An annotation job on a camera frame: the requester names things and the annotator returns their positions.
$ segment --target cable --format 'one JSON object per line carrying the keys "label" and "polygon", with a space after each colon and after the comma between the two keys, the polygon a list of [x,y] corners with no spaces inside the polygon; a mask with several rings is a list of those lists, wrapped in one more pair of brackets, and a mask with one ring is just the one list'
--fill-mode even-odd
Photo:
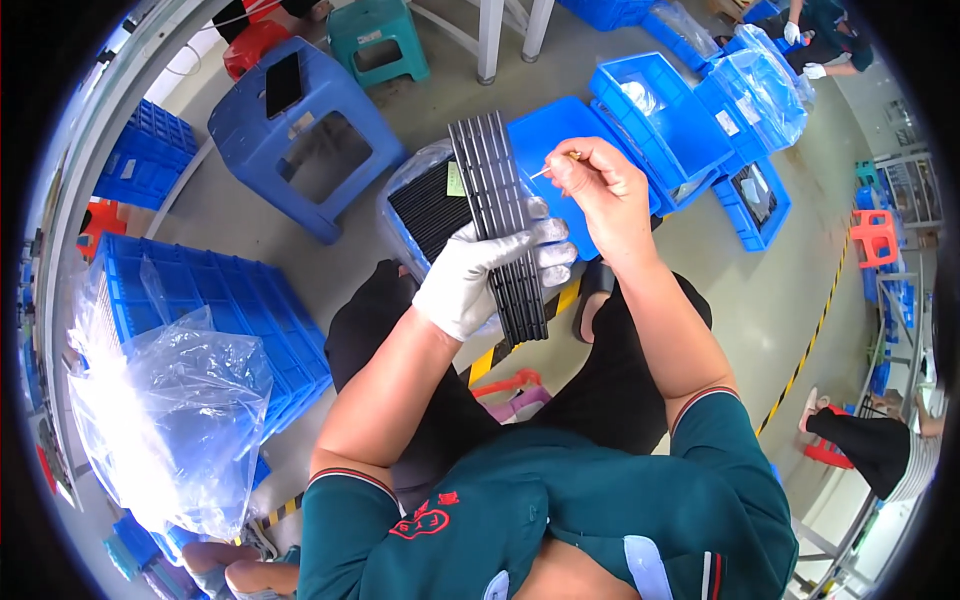
{"label": "cable", "polygon": [[170,72],[173,73],[174,75],[180,75],[181,77],[191,77],[191,76],[193,76],[193,75],[196,75],[197,73],[200,73],[200,67],[202,66],[202,61],[203,61],[203,60],[200,58],[200,53],[197,52],[197,49],[194,48],[193,46],[191,46],[189,43],[186,45],[186,47],[193,51],[193,56],[197,57],[197,70],[196,70],[196,71],[194,71],[193,73],[180,73],[180,72],[178,72],[178,71],[175,71],[175,70],[171,69],[169,66],[165,66],[165,67],[163,67],[163,68],[166,69],[166,70],[168,70],[168,71],[170,71]]}
{"label": "cable", "polygon": [[247,12],[247,13],[245,13],[245,14],[242,14],[242,15],[240,15],[240,16],[234,16],[232,19],[227,19],[227,20],[224,21],[223,23],[217,23],[216,25],[210,25],[209,27],[204,27],[204,28],[198,30],[198,33],[199,33],[199,32],[206,32],[206,31],[209,31],[209,30],[211,30],[211,29],[216,29],[216,28],[220,27],[221,25],[227,25],[228,23],[235,23],[236,21],[239,21],[239,20],[241,20],[241,19],[250,18],[251,15],[257,14],[258,12],[264,12],[264,11],[266,11],[267,9],[271,9],[271,8],[273,8],[274,6],[278,5],[278,4],[279,4],[280,2],[282,2],[282,1],[283,1],[283,0],[275,0],[275,2],[271,2],[270,4],[265,4],[265,5],[263,5],[262,7],[257,7],[256,9],[254,9],[254,10],[252,10],[252,11],[250,11],[250,12]]}

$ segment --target bare right hand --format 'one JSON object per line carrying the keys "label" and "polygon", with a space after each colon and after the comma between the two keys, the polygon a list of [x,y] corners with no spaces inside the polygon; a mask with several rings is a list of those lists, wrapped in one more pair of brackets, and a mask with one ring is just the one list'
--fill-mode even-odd
{"label": "bare right hand", "polygon": [[[580,153],[580,160],[569,157]],[[576,201],[590,239],[614,272],[630,272],[657,259],[650,231],[647,177],[610,143],[575,137],[545,159],[544,175]]]}

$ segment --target concrete floor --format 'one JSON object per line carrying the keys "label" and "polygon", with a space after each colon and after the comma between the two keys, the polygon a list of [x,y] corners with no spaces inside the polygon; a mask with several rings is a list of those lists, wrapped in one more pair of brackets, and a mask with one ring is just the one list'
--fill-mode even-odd
{"label": "concrete floor", "polygon": [[[477,11],[437,12],[467,31],[476,31]],[[691,12],[703,12],[699,5]],[[560,96],[588,97],[587,82],[600,60],[662,50],[639,28],[600,33],[559,5],[554,10],[540,60],[520,60],[522,39],[504,28],[496,81],[475,80],[475,58],[419,17],[420,40],[432,75],[414,84],[396,80],[369,91],[400,140],[414,151],[446,135],[452,120],[499,108],[513,119]],[[710,21],[715,30],[721,27]],[[678,67],[695,82],[685,67]],[[232,85],[221,69],[196,91],[180,115],[201,129],[213,106]],[[850,107],[832,81],[816,84],[817,106],[800,142],[774,156],[793,200],[793,211],[773,247],[746,253],[729,218],[711,192],[656,232],[667,264],[687,277],[710,302],[714,333],[730,357],[744,404],[759,424],[774,404],[797,362],[827,300],[843,247],[852,202],[852,164],[869,156]],[[373,270],[391,256],[376,234],[376,193],[386,177],[371,185],[346,211],[344,235],[326,247],[256,196],[227,171],[214,152],[180,195],[157,239],[216,252],[237,254],[281,267],[322,329]],[[796,385],[760,437],[778,464],[794,514],[802,516],[820,489],[825,470],[802,461],[796,421],[810,385],[834,397],[853,395],[864,372],[868,329],[860,274],[847,266],[830,313]],[[550,339],[524,345],[483,381],[503,378],[520,367],[540,371],[551,392],[576,373],[589,348],[569,333],[572,310],[550,325]],[[471,340],[455,361],[461,369],[496,342]],[[273,474],[252,495],[252,511],[266,514],[303,490],[309,476],[309,450],[334,394],[329,390],[301,419],[261,448]],[[665,451],[662,444],[660,451]],[[281,548],[300,540],[300,515],[271,528]]]}

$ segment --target striped shirt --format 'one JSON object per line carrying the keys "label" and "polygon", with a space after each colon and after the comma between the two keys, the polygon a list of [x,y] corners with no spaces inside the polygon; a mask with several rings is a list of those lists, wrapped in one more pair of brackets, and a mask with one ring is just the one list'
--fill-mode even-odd
{"label": "striped shirt", "polygon": [[906,462],[906,471],[885,502],[909,500],[926,489],[937,469],[941,440],[942,436],[925,438],[910,432],[910,458]]}

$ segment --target pink slipper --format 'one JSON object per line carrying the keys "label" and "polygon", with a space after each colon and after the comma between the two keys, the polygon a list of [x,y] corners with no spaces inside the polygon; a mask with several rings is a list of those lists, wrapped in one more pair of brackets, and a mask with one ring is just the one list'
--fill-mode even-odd
{"label": "pink slipper", "polygon": [[813,415],[817,412],[817,388],[810,390],[809,396],[806,397],[806,403],[804,404],[804,413],[800,416],[800,422],[797,424],[797,428],[802,432],[807,433],[806,431],[806,420],[810,418],[810,415]]}

